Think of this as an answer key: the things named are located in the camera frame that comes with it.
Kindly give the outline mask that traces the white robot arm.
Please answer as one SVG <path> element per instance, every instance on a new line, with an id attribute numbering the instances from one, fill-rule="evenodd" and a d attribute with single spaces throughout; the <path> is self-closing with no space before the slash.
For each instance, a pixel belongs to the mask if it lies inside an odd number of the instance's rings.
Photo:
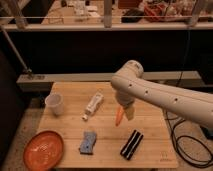
<path id="1" fill-rule="evenodd" d="M 213 130 L 213 94 L 146 81 L 143 72 L 138 61 L 129 60 L 113 74 L 111 86 L 121 106 L 141 99 Z"/>

